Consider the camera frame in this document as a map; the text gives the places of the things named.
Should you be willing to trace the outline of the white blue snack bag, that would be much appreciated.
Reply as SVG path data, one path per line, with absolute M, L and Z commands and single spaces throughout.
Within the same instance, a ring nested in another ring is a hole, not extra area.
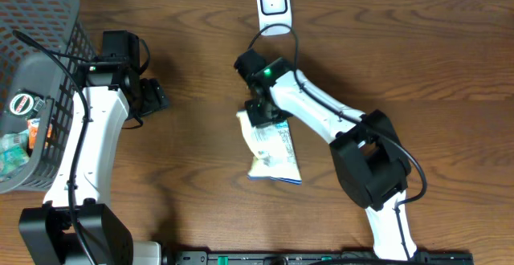
M 247 177 L 250 180 L 270 179 L 300 185 L 302 178 L 288 122 L 255 127 L 251 125 L 246 110 L 237 112 L 236 117 L 243 139 L 254 155 Z

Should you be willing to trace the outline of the round white red lid cup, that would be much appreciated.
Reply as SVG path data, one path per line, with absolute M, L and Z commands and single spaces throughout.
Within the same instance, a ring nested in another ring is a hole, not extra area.
M 35 106 L 35 98 L 28 93 L 19 93 L 13 97 L 9 111 L 15 116 L 25 116 Z

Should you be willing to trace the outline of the green snack packet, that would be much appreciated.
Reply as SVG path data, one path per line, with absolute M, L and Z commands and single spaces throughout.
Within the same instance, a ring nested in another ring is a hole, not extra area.
M 28 163 L 27 146 L 28 130 L 1 137 L 1 182 L 18 175 Z

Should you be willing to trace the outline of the orange snack packet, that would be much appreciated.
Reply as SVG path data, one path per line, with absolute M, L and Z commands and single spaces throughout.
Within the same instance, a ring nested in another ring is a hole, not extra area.
M 27 121 L 27 127 L 28 127 L 28 149 L 32 150 L 35 147 L 36 141 L 37 141 L 37 134 L 39 132 L 39 124 L 40 124 L 40 118 L 34 118 L 29 119 Z M 52 125 L 49 124 L 47 128 L 47 139 L 51 137 L 52 133 Z M 45 148 L 47 148 L 49 143 L 45 142 Z

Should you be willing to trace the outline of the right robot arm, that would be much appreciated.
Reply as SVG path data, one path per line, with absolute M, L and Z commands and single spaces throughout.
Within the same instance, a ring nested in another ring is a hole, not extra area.
M 294 116 L 327 143 L 338 181 L 365 210 L 380 259 L 407 261 L 417 247 L 406 220 L 407 176 L 411 166 L 390 119 L 366 114 L 316 87 L 286 59 L 273 63 L 252 54 L 234 64 L 255 98 L 245 103 L 254 126 Z

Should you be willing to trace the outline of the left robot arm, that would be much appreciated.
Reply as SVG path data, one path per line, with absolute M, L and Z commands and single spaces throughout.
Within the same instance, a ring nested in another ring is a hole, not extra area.
M 122 62 L 79 65 L 63 159 L 43 204 L 22 211 L 18 228 L 36 264 L 171 264 L 158 242 L 135 241 L 112 212 L 118 138 L 144 101 L 142 70 Z

